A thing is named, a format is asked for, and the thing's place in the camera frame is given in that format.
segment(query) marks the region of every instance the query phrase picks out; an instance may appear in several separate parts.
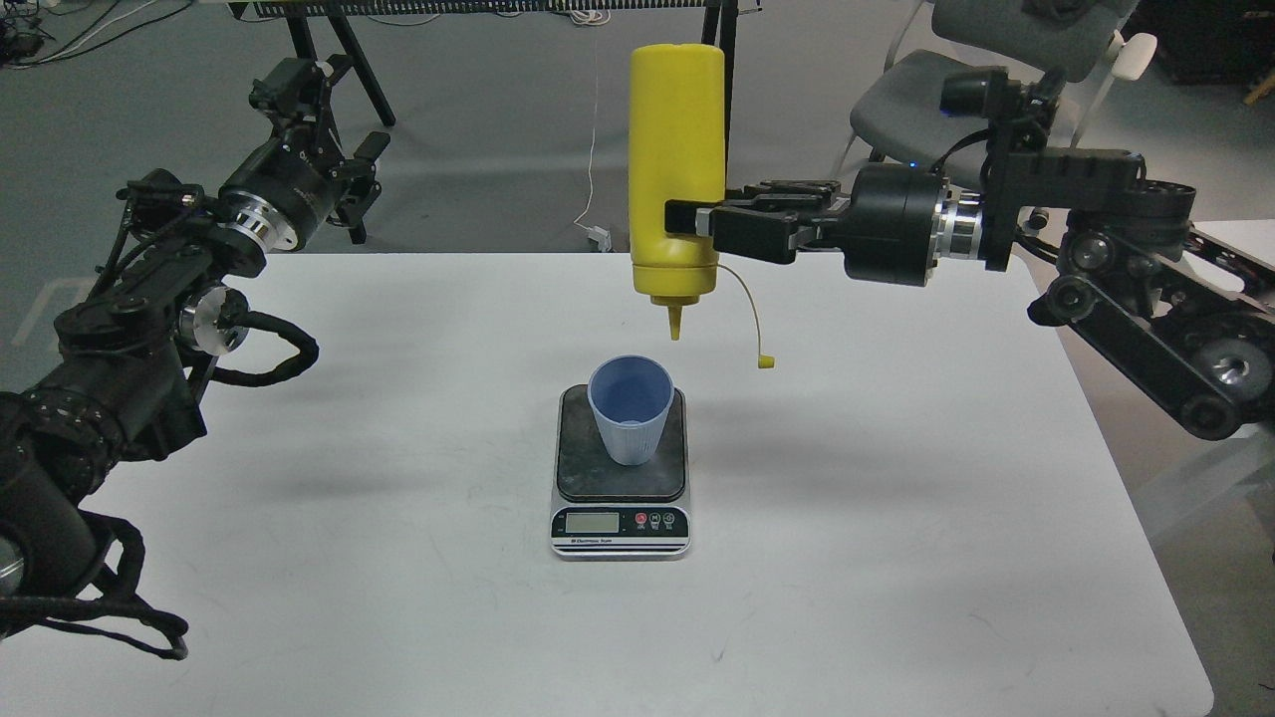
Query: yellow squeeze bottle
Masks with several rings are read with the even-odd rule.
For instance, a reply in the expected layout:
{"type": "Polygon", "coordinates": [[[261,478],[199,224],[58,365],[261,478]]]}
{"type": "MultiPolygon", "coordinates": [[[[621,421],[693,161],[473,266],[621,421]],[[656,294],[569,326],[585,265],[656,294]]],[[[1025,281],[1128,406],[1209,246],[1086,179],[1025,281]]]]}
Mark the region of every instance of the yellow squeeze bottle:
{"type": "Polygon", "coordinates": [[[632,54],[629,105],[629,236],[634,288],[682,307],[717,286],[713,240],[664,231],[664,202],[725,198],[725,56],[710,45],[650,45],[632,54]]]}

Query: gray floor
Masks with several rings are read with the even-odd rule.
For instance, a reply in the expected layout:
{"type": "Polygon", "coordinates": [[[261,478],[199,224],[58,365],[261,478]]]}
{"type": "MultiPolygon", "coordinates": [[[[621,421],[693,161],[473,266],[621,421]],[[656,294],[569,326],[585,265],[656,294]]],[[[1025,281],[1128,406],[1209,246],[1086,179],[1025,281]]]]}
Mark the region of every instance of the gray floor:
{"type": "MultiPolygon", "coordinates": [[[[732,184],[824,176],[904,11],[885,0],[765,5],[740,28],[732,184]]],[[[99,11],[46,27],[69,38],[99,11]]],[[[699,36],[694,10],[622,13],[595,29],[550,15],[353,24],[399,124],[381,161],[370,242],[351,248],[325,228],[311,251],[586,251],[572,219],[589,193],[594,126],[595,190],[583,223],[622,240],[627,55],[699,36]]],[[[320,52],[335,51],[328,29],[315,28],[320,52]]],[[[923,29],[909,36],[905,48],[914,46],[954,51],[923,29]]],[[[153,167],[215,189],[268,135],[246,102],[251,79],[289,52],[282,23],[237,23],[223,5],[196,5],[84,59],[0,73],[0,385],[23,388],[55,364],[52,318],[105,258],[120,208],[113,191],[153,167]]],[[[1275,98],[1250,108],[1242,94],[1174,87],[1153,69],[1117,87],[1086,144],[1137,149],[1153,177],[1197,186],[1196,219],[1275,217],[1275,98]]],[[[347,142],[377,129],[353,77],[335,111],[347,142]]],[[[852,157],[864,154],[859,144],[852,157]]],[[[1130,487],[1200,448],[1086,347],[1065,342],[1130,487]]],[[[1275,714],[1275,691],[1261,686],[1275,686],[1271,503],[1238,501],[1158,551],[1218,716],[1275,714]]]]}

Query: white table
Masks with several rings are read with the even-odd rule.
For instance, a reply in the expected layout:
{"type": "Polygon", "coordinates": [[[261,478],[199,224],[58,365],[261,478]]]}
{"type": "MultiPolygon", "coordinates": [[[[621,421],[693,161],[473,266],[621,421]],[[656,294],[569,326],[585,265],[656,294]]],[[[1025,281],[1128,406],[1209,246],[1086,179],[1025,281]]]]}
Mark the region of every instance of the white table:
{"type": "MultiPolygon", "coordinates": [[[[87,506],[138,524],[191,657],[0,644],[0,714],[1198,716],[1213,693],[1028,273],[926,290],[734,262],[682,341],[625,255],[300,255],[242,282],[323,346],[87,506]],[[694,536],[565,563],[560,393],[686,393],[694,536]]],[[[255,337],[233,367],[270,365],[255,337]]]]}

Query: bottle nozzle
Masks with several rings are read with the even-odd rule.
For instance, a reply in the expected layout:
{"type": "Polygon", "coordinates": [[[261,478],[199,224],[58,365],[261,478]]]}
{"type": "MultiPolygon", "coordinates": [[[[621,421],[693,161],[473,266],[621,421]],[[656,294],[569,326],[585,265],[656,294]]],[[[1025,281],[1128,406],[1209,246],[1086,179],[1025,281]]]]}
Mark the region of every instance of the bottle nozzle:
{"type": "Polygon", "coordinates": [[[677,341],[682,338],[682,307],[668,307],[668,338],[677,341]]]}

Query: white cable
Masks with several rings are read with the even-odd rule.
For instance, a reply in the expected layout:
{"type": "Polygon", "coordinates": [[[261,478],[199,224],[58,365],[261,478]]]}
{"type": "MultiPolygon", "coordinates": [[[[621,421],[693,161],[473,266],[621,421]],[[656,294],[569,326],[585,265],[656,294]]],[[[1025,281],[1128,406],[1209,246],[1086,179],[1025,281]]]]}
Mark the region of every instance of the white cable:
{"type": "Polygon", "coordinates": [[[602,27],[611,22],[611,10],[571,10],[571,22],[580,27],[602,27]]]}
{"type": "Polygon", "coordinates": [[[575,226],[588,231],[589,227],[580,223],[580,219],[589,213],[589,207],[593,205],[593,152],[598,147],[598,87],[599,87],[599,73],[598,73],[598,38],[593,38],[593,137],[589,140],[589,199],[584,203],[584,211],[580,216],[575,218],[575,226]]]}
{"type": "Polygon", "coordinates": [[[41,63],[47,63],[50,60],[56,60],[57,57],[61,57],[62,55],[69,55],[69,54],[79,50],[85,42],[88,42],[89,40],[92,40],[93,36],[96,36],[97,33],[99,33],[103,29],[111,27],[112,24],[122,20],[124,18],[127,18],[129,15],[134,15],[134,14],[142,11],[142,10],[145,10],[147,8],[149,8],[150,5],[154,5],[159,0],[147,0],[147,3],[143,3],[142,5],[138,5],[136,8],[129,10],[127,13],[124,13],[122,15],[120,15],[117,18],[112,18],[110,20],[106,20],[106,23],[103,23],[102,27],[99,27],[99,28],[94,29],[93,32],[85,34],[84,37],[79,38],[79,41],[75,42],[75,45],[71,45],[70,47],[59,51],[56,55],[50,55],[47,57],[42,57],[40,61],[41,63]]]}

